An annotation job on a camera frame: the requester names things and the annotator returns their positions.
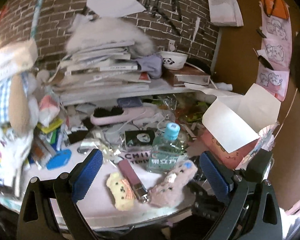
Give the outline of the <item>brown box under bowl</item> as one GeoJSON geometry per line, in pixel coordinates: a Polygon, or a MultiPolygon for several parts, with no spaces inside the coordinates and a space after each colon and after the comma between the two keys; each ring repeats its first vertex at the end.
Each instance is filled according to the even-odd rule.
{"type": "Polygon", "coordinates": [[[173,87],[184,87],[184,83],[201,86],[207,86],[210,83],[210,75],[189,66],[185,66],[179,70],[165,69],[162,78],[173,87]]]}

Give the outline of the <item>white paper sheet on wall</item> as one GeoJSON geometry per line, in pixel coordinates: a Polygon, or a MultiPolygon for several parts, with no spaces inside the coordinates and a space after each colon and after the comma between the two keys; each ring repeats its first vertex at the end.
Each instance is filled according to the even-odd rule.
{"type": "Polygon", "coordinates": [[[87,0],[87,7],[100,17],[121,18],[146,8],[137,0],[87,0]]]}

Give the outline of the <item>white panda bowl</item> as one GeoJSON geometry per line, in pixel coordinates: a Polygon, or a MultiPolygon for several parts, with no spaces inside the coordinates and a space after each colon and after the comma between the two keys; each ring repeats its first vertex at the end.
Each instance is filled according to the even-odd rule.
{"type": "Polygon", "coordinates": [[[162,65],[169,70],[180,70],[188,58],[187,54],[172,51],[161,51],[162,65]]]}

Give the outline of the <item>orange bag on wall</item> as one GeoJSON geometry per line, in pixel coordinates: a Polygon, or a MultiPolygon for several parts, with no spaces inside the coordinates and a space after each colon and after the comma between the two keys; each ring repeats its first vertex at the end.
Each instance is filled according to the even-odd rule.
{"type": "Polygon", "coordinates": [[[284,0],[261,0],[262,8],[267,17],[275,16],[284,20],[289,19],[289,11],[284,0]]]}

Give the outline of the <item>pink hairbrush with black bristles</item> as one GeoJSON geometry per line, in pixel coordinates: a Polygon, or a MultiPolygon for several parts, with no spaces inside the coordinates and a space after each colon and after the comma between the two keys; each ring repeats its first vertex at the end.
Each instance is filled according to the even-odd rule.
{"type": "Polygon", "coordinates": [[[90,122],[96,126],[104,126],[150,118],[154,114],[155,111],[151,107],[122,108],[115,106],[111,110],[96,108],[94,113],[90,116],[90,122]]]}

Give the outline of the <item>white paper bag on wall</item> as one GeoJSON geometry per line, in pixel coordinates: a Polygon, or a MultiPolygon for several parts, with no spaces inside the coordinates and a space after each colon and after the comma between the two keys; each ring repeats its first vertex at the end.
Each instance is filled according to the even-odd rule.
{"type": "Polygon", "coordinates": [[[219,27],[243,27],[237,0],[208,0],[210,22],[219,27]]]}

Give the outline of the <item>clear cellophane bag with ribbon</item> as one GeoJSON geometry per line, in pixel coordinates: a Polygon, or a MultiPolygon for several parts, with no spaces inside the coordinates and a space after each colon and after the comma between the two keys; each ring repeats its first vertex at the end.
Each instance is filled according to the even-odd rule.
{"type": "Polygon", "coordinates": [[[88,132],[86,137],[82,140],[77,152],[80,154],[88,154],[93,149],[100,150],[103,156],[103,163],[117,164],[123,160],[120,155],[121,151],[117,146],[112,146],[105,137],[105,133],[101,128],[93,128],[88,132]]]}

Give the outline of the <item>white fluffy fur pile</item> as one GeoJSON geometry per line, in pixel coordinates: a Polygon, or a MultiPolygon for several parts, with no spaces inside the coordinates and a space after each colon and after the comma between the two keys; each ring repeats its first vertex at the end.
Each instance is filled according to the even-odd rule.
{"type": "Polygon", "coordinates": [[[133,41],[129,47],[132,57],[143,57],[157,52],[157,46],[143,30],[121,18],[104,17],[80,25],[65,45],[65,51],[77,51],[108,43],[133,41]]]}

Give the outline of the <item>pink cartoon hanging pocket organizer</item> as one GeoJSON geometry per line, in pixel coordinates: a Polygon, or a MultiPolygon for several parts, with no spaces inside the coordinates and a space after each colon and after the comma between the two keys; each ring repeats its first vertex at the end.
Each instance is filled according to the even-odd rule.
{"type": "Polygon", "coordinates": [[[261,10],[264,34],[261,49],[257,55],[263,60],[259,62],[256,83],[283,102],[286,97],[290,61],[292,57],[292,26],[290,18],[282,19],[267,16],[261,10]]]}

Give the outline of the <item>pink white tissue pack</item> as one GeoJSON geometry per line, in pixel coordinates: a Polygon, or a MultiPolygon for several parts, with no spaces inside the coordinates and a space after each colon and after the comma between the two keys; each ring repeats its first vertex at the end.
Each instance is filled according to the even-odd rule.
{"type": "Polygon", "coordinates": [[[58,102],[50,95],[44,96],[39,104],[39,122],[44,127],[48,127],[58,114],[58,102]]]}

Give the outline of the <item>pink rectangular keychain tag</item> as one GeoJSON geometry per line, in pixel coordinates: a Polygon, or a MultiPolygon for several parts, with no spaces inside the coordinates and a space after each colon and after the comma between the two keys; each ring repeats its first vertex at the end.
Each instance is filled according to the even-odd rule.
{"type": "Polygon", "coordinates": [[[124,178],[127,179],[127,181],[130,184],[130,187],[132,188],[136,198],[141,203],[147,203],[150,201],[150,194],[139,179],[138,175],[130,165],[129,161],[126,159],[123,159],[118,162],[119,170],[121,171],[124,178]]]}

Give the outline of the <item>yellow plush bear toy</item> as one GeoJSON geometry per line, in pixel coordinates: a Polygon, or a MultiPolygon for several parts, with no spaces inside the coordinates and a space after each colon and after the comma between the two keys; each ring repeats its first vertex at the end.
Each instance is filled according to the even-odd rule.
{"type": "Polygon", "coordinates": [[[134,207],[135,194],[126,178],[119,172],[111,173],[106,181],[114,197],[115,208],[119,211],[129,211],[134,207]]]}

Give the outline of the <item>large plush doll plaid shirt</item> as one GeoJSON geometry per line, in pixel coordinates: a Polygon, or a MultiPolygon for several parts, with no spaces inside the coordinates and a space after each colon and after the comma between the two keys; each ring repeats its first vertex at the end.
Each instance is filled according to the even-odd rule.
{"type": "Polygon", "coordinates": [[[39,107],[31,69],[37,61],[34,39],[0,49],[0,193],[20,197],[21,173],[30,153],[39,107]]]}

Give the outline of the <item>white shelf board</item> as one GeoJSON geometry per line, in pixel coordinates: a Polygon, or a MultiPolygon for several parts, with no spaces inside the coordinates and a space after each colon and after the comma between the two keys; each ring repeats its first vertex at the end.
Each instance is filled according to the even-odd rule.
{"type": "Polygon", "coordinates": [[[206,94],[212,94],[215,96],[236,95],[236,93],[231,91],[220,90],[209,86],[201,86],[191,83],[186,83],[181,87],[173,87],[163,79],[152,80],[151,83],[148,84],[136,83],[132,85],[98,86],[78,89],[76,91],[73,90],[62,93],[58,92],[57,94],[60,102],[64,106],[68,106],[135,96],[188,93],[194,92],[195,90],[201,90],[206,94]]]}

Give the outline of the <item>blue plastic luggage tag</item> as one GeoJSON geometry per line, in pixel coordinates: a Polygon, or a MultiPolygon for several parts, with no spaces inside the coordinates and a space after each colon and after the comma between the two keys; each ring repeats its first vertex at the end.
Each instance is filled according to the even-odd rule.
{"type": "Polygon", "coordinates": [[[69,162],[71,155],[72,152],[69,149],[58,151],[56,155],[48,161],[46,168],[48,170],[54,170],[65,166],[69,162]]]}

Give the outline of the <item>purple cloth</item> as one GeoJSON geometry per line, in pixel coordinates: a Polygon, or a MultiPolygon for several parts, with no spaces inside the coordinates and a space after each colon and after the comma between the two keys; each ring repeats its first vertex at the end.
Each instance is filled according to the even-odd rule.
{"type": "Polygon", "coordinates": [[[152,79],[159,79],[162,76],[162,57],[159,54],[152,54],[139,59],[134,59],[142,72],[147,72],[152,79]]]}

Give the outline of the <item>stack of books and papers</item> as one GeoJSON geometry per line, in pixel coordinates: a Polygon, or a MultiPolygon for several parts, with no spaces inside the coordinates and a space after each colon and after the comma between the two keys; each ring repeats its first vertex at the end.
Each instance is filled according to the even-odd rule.
{"type": "Polygon", "coordinates": [[[136,61],[142,58],[136,48],[139,46],[134,41],[113,42],[66,55],[48,84],[55,93],[65,95],[88,87],[149,82],[136,61]]]}

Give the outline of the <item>light blue striped pole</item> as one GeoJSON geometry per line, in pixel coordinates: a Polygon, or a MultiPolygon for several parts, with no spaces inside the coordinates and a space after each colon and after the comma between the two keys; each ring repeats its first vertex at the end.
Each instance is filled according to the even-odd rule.
{"type": "Polygon", "coordinates": [[[33,13],[33,18],[31,23],[30,39],[35,39],[42,4],[43,4],[43,0],[37,0],[37,3],[34,7],[34,13],[33,13]]]}

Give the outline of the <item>clear bottle with blue cap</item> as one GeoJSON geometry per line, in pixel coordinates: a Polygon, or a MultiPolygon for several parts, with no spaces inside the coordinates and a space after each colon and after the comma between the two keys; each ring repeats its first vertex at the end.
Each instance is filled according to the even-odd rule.
{"type": "Polygon", "coordinates": [[[169,122],[164,133],[154,139],[147,164],[148,172],[167,173],[174,168],[184,151],[178,138],[179,132],[180,126],[169,122]]]}

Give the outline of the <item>pink fluffy plush toy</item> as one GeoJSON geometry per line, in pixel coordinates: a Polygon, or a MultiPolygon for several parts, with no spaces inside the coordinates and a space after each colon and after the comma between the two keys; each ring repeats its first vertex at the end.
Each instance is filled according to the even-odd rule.
{"type": "Polygon", "coordinates": [[[156,207],[178,206],[184,198],[184,187],[197,171],[197,166],[191,160],[177,163],[164,180],[150,190],[150,204],[156,207]]]}

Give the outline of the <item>orange snack foil packet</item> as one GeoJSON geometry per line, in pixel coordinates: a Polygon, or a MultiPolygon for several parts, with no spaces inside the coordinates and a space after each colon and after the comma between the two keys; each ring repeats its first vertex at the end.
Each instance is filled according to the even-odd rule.
{"type": "Polygon", "coordinates": [[[46,140],[42,140],[39,137],[34,138],[31,154],[39,170],[43,169],[47,165],[54,153],[55,150],[46,140]]]}

